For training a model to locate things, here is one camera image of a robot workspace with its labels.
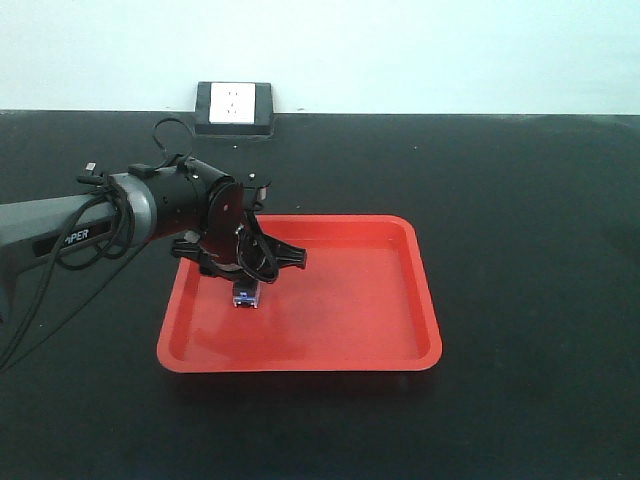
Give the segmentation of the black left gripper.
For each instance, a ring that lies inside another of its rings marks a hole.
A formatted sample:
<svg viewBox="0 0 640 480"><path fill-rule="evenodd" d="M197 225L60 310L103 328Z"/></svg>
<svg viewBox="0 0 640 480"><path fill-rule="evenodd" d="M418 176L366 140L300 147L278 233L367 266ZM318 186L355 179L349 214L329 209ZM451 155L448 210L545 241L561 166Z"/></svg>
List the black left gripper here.
<svg viewBox="0 0 640 480"><path fill-rule="evenodd" d="M219 276L223 272L240 270L238 260L238 229L243 224L244 189L240 183L220 183L209 195L201 237L192 230L174 239L170 253L198 266L204 276ZM261 258L259 270L295 267L304 270L307 251L269 235L259 235L256 247Z"/></svg>

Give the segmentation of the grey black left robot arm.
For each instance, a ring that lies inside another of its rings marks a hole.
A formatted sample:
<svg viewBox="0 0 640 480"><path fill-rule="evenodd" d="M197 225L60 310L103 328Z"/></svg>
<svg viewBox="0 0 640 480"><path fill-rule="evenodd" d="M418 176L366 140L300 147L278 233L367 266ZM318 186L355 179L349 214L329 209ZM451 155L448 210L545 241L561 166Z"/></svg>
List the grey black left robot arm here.
<svg viewBox="0 0 640 480"><path fill-rule="evenodd" d="M238 181L194 158L172 166L134 164L125 173L88 175L82 195L1 207L1 318L11 316L17 279L55 254L99 243L128 249L184 233L171 253L206 276L241 283L238 304L254 300L257 282L273 283L281 269L304 268L304 249L267 235L256 213L267 185Z"/></svg>

